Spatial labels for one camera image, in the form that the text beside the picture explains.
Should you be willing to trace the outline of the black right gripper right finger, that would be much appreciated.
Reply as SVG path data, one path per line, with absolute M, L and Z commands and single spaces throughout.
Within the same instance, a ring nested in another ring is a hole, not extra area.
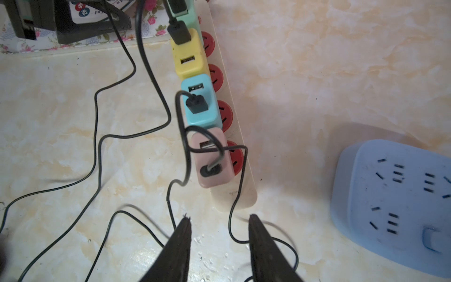
M 276 243 L 288 247 L 295 255 L 294 265 L 290 265 Z M 249 246 L 254 282 L 302 282 L 296 273 L 299 257 L 287 242 L 270 236 L 260 218 L 253 214 L 249 218 Z

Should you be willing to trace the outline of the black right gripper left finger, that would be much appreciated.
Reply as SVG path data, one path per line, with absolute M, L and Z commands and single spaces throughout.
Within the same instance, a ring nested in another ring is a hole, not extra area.
M 183 217 L 141 282 L 186 282 L 189 277 L 191 221 Z

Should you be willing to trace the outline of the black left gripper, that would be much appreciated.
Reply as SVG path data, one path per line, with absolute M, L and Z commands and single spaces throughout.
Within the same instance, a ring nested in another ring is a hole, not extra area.
M 107 1 L 80 1 L 106 13 L 108 21 L 77 24 L 72 21 L 70 1 L 4 1 L 14 33 L 36 41 L 37 29 L 55 31 L 60 44 L 67 45 L 115 30 L 132 27 L 130 17 Z

